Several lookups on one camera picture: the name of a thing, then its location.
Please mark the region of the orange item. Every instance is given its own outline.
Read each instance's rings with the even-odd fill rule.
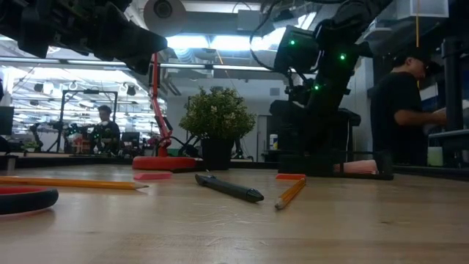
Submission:
[[[0,177],[0,184],[24,184],[33,186],[63,186],[63,187],[82,187],[82,188],[110,188],[122,190],[135,190],[148,187],[141,183],[131,182],[111,182],[104,180],[69,180],[69,179],[50,179],[33,177]]]
[[[301,179],[306,179],[306,175],[279,173],[277,174],[276,179],[277,180],[301,180]]]
[[[138,173],[133,176],[134,180],[165,180],[171,178],[171,172]]]
[[[276,208],[279,210],[284,209],[305,185],[306,180],[304,178],[296,182],[294,186],[290,187],[281,196],[278,197],[275,205]]]
[[[334,165],[334,172],[340,172],[340,165]],[[378,167],[375,160],[346,162],[344,163],[344,173],[375,175],[378,173]]]
[[[135,157],[132,162],[132,168],[148,170],[172,170],[195,166],[194,158],[184,157]]]

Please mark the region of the desk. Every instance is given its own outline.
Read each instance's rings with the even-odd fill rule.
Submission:
[[[16,175],[131,180],[130,166],[18,169]],[[230,169],[220,179],[259,189],[251,204],[198,186],[193,173],[140,191],[60,188],[52,210],[0,218],[1,264],[469,263],[469,183],[397,175],[394,181],[309,178]]]

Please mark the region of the metal frame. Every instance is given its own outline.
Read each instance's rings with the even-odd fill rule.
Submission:
[[[62,104],[60,106],[60,118],[59,118],[59,124],[61,124],[60,126],[60,129],[59,129],[59,135],[57,136],[57,149],[56,149],[56,152],[58,153],[60,151],[60,141],[61,141],[61,135],[62,135],[62,131],[63,131],[63,121],[64,121],[64,108],[65,108],[65,104],[68,103],[68,100],[66,100],[67,98],[65,98],[65,95],[68,93],[68,92],[73,92],[75,94],[79,93],[79,92],[82,92],[84,94],[86,94],[86,92],[88,92],[88,90],[63,90],[62,91]],[[117,110],[117,97],[119,95],[118,92],[107,92],[107,91],[92,91],[92,94],[100,94],[100,93],[103,93],[103,94],[112,94],[114,95],[114,110],[113,110],[113,115],[112,115],[112,121],[113,122],[116,122],[116,110]]]

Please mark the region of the man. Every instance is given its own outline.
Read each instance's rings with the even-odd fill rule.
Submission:
[[[97,108],[100,113],[101,123],[92,132],[93,137],[101,138],[101,142],[105,144],[105,150],[112,153],[119,152],[120,130],[119,126],[111,121],[111,108],[109,106],[100,106]],[[96,140],[92,139],[91,152],[94,152]]]
[[[395,164],[426,166],[426,124],[445,125],[445,113],[422,111],[418,81],[425,79],[430,58],[422,50],[407,50],[393,60],[393,70],[372,96],[374,151],[388,150]]]

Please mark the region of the black marker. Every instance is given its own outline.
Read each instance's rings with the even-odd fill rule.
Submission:
[[[227,183],[222,180],[218,180],[215,176],[196,175],[196,180],[201,186],[212,188],[216,191],[220,191],[224,194],[228,194],[248,202],[260,202],[264,199],[264,196],[256,189]]]

